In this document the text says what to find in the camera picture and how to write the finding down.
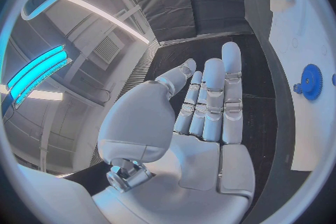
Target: white robotic arm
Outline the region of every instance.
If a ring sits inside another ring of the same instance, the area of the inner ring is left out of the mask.
[[[108,112],[98,136],[98,150],[108,164],[110,184],[125,192],[149,180],[143,163],[159,160],[172,139],[175,113],[169,99],[196,70],[196,62],[182,65],[144,82],[124,94]]]

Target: cyan light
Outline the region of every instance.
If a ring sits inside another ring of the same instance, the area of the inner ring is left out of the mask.
[[[17,83],[11,88],[11,95],[15,100],[20,93],[22,93],[25,88],[27,88],[33,81],[35,81],[38,77],[40,77],[43,73],[48,71],[51,67],[54,67],[56,64],[62,62],[67,59],[68,55],[63,50],[40,64],[36,65],[33,69],[28,71],[23,77],[17,81]]]
[[[16,99],[15,104],[14,104],[15,108],[17,109],[22,104],[22,102],[28,97],[28,95],[30,95],[30,93],[34,90],[34,88],[36,88],[38,85],[40,85],[43,81],[45,81],[53,73],[55,73],[56,71],[60,70],[62,67],[66,66],[69,62],[70,62],[70,60],[65,59],[65,60],[61,61],[60,63],[56,64],[55,66],[51,67],[51,69],[47,70],[40,77],[38,77]]]
[[[50,56],[60,52],[63,50],[63,45],[58,46],[44,54],[42,54],[41,56],[37,57],[35,60],[32,60],[29,64],[27,64],[25,67],[23,67],[23,69],[21,69],[8,83],[8,88],[13,87],[29,70],[33,69],[36,65],[38,65],[39,63],[43,62],[44,60],[46,60],[47,58],[49,58]]]

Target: white robotic hand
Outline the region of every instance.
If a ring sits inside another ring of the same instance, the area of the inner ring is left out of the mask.
[[[182,65],[144,82],[124,94],[108,112],[98,136],[98,150],[108,164],[110,184],[125,192],[151,178],[142,163],[160,159],[172,139],[175,113],[169,99],[196,70],[196,62]]]

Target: floor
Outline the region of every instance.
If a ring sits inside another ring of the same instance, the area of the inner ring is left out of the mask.
[[[276,98],[272,77],[263,50],[255,35],[233,35],[193,40],[160,48],[146,75],[146,80],[180,65],[189,58],[197,64],[197,70],[204,70],[204,63],[211,58],[221,57],[225,42],[234,41],[241,50],[242,92],[243,92],[243,140],[251,155],[255,169],[256,188],[253,203],[260,197],[272,166],[277,137]],[[190,80],[171,99],[177,117]]]

